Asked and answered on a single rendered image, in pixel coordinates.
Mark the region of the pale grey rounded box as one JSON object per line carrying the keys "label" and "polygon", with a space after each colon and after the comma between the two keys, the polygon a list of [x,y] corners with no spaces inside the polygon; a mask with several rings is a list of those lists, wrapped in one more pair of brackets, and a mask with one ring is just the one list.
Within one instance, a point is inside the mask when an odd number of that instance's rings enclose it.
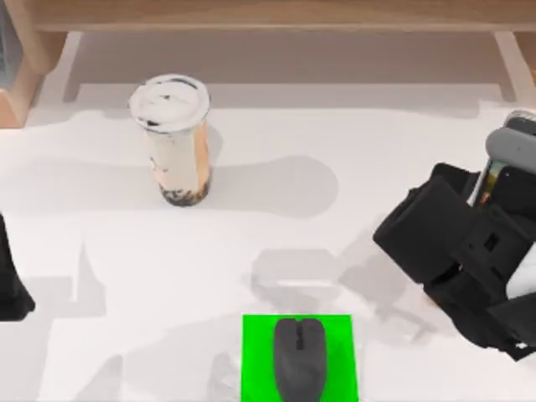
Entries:
{"label": "pale grey rounded box", "polygon": [[492,160],[536,174],[536,136],[501,127],[487,136],[486,150]]}

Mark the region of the dark grey computer mouse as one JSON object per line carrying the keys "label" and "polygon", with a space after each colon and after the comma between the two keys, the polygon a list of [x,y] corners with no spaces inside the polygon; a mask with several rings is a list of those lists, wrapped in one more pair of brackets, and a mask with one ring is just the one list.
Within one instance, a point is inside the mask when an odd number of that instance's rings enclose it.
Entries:
{"label": "dark grey computer mouse", "polygon": [[327,337],[316,318],[282,318],[273,337],[273,372],[282,402],[320,402],[327,383]]}

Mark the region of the green mouse pad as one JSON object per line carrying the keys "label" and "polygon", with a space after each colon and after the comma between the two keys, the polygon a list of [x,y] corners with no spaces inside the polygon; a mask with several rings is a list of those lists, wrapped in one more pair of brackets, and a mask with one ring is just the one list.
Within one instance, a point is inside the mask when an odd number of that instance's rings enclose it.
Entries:
{"label": "green mouse pad", "polygon": [[326,330],[327,383],[320,402],[359,402],[352,318],[343,314],[243,316],[240,402],[282,402],[273,372],[273,337],[282,318],[316,318]]}

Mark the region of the wooden shelf unit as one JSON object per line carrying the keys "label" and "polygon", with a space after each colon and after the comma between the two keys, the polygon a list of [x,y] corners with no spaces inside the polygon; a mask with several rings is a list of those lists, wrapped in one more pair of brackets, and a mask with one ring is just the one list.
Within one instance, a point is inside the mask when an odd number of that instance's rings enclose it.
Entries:
{"label": "wooden shelf unit", "polygon": [[326,29],[514,33],[536,84],[536,0],[0,0],[22,45],[0,127],[24,125],[71,31]]}

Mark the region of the bubble tea cup white lid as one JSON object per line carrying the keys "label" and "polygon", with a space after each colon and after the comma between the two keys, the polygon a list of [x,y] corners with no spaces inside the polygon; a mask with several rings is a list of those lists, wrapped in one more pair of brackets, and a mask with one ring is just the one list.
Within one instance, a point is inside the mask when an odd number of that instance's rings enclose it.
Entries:
{"label": "bubble tea cup white lid", "polygon": [[193,206],[209,192],[210,103],[205,83],[180,74],[154,76],[128,100],[131,118],[146,134],[156,183],[171,205]]}

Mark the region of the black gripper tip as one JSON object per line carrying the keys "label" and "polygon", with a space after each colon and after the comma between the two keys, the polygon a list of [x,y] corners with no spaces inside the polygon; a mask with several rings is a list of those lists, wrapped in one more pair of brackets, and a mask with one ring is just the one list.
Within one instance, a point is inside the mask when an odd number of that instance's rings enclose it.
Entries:
{"label": "black gripper tip", "polygon": [[0,322],[20,322],[35,307],[13,263],[5,220],[0,214]]}

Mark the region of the grey cabinet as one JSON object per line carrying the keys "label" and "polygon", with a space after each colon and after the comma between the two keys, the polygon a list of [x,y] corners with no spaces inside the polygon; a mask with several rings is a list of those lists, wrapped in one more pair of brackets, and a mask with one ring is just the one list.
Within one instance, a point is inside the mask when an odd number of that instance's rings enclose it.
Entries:
{"label": "grey cabinet", "polygon": [[22,46],[4,0],[0,0],[0,88],[12,86],[23,57]]}

